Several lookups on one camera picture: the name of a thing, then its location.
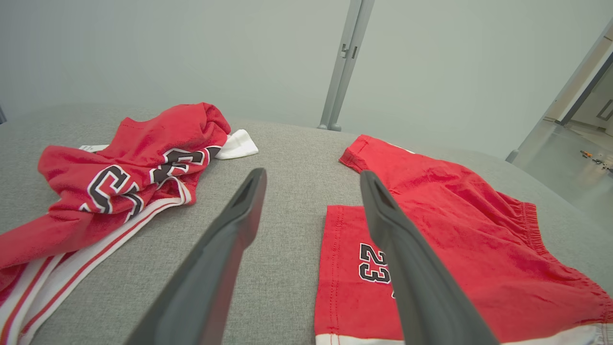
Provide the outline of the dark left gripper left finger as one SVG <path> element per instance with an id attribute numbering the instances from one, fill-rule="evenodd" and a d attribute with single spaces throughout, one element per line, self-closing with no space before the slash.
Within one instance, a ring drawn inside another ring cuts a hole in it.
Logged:
<path id="1" fill-rule="evenodd" d="M 258 233 L 267 187 L 252 170 L 125 341 L 220 345 L 244 251 Z"/>

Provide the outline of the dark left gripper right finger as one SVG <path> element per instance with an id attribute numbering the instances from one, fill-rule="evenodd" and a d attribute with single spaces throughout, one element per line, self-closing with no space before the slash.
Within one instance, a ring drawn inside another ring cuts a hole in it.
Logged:
<path id="1" fill-rule="evenodd" d="M 361 172 L 370 237 L 385 253 L 408 345 L 497 345 L 499 340 L 379 177 Z"/>

